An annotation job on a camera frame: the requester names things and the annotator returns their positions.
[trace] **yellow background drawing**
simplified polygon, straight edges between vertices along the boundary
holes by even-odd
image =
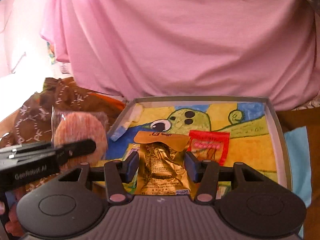
[[[235,109],[237,109],[236,103],[211,104],[206,111],[210,117],[211,130],[220,130],[229,126],[229,113]],[[145,108],[139,122],[133,122],[131,127],[159,119],[167,119],[174,111],[175,108],[173,106]],[[263,126],[267,129],[265,120],[263,121]],[[233,166],[233,163],[238,161],[244,162],[257,170],[276,171],[276,161],[270,135],[230,139],[225,166]]]

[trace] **red snack package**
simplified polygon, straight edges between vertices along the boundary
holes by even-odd
[[[220,166],[224,165],[228,155],[230,133],[191,130],[189,136],[188,151],[191,151],[198,160],[212,160]]]

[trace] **gold snack wrapper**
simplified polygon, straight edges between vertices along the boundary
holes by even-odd
[[[140,143],[136,195],[189,195],[196,185],[183,167],[189,137],[181,134],[139,131]]]

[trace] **blue cloth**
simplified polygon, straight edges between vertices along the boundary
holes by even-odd
[[[311,204],[311,165],[308,133],[306,127],[299,127],[284,134],[287,144],[291,174],[292,191],[298,195],[308,207]],[[299,233],[303,238],[303,227]]]

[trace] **cartoon drawing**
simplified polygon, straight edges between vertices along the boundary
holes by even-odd
[[[109,140],[106,158],[119,159],[137,149],[139,145],[133,138],[140,130],[185,135],[189,135],[190,130],[229,132],[228,156],[224,166],[244,162],[277,181],[276,161],[263,103],[145,108],[139,120],[132,122],[123,136],[116,141]],[[229,183],[219,185],[221,195],[230,190]],[[134,192],[135,186],[133,182],[128,188]]]
[[[188,135],[190,130],[211,131],[211,123],[206,113],[190,108],[183,108],[174,111],[167,119],[152,122],[146,128],[157,132]]]

